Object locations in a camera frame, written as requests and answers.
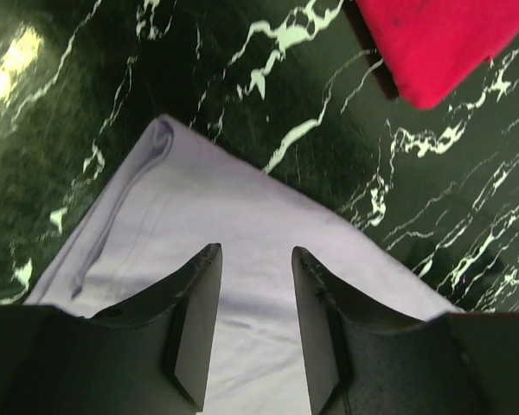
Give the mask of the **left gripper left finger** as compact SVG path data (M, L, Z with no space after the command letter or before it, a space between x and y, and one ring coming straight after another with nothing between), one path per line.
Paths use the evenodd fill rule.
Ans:
M85 318L0 306L0 414L196 414L205 402L222 250Z

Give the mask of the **lavender t shirt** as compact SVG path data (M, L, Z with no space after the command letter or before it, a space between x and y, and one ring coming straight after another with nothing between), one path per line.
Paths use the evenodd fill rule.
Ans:
M428 320L452 304L346 220L171 117L153 120L39 278L29 304L91 316L222 248L208 414L310 410L292 277L308 249L338 277Z

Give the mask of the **black marbled table mat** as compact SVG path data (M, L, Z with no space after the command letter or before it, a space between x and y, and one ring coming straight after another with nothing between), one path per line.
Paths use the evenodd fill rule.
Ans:
M0 1L0 303L163 113L457 306L519 311L519 35L420 111L352 1Z

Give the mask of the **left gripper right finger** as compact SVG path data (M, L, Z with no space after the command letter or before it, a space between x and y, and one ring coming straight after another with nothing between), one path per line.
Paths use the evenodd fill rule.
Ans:
M519 414L519 312L429 321L377 302L292 252L315 414Z

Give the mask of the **folded pink t shirt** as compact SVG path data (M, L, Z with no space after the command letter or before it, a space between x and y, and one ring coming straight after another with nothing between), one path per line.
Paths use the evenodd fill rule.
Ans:
M344 13L382 61L376 79L386 99L423 111L519 35L519 1L352 1Z

